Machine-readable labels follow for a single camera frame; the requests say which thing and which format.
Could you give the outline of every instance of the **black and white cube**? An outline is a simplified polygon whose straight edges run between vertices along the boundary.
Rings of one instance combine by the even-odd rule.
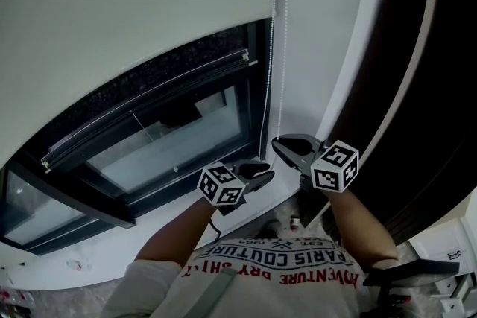
[[[313,187],[343,192],[358,175],[359,152],[336,141],[311,166]]]
[[[214,206],[231,206],[239,202],[245,184],[222,163],[203,168],[197,188]]]

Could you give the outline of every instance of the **t-shirt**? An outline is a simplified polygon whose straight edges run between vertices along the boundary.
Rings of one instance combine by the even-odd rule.
[[[182,268],[134,261],[102,318],[184,317],[224,268],[236,275],[208,317],[359,317],[372,310],[360,266],[323,238],[235,239],[207,248]]]

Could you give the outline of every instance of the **forearm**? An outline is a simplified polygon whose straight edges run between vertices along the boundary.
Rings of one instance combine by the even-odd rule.
[[[183,267],[215,210],[216,207],[200,198],[157,231],[139,251],[136,260],[173,261]]]
[[[331,203],[343,247],[360,265],[370,267],[381,260],[397,259],[391,235],[351,191],[324,194]]]

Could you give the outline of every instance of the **window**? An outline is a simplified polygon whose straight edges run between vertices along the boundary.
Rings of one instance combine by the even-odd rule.
[[[257,156],[268,25],[149,60],[56,117],[6,166],[0,241],[44,254],[129,228],[193,191],[204,165]]]

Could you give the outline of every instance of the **person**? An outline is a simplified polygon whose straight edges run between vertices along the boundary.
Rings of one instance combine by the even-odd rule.
[[[204,198],[155,233],[129,265],[102,318],[359,317],[372,310],[362,269],[397,262],[384,226],[349,190],[324,191],[341,233],[220,241],[189,260],[216,207]]]

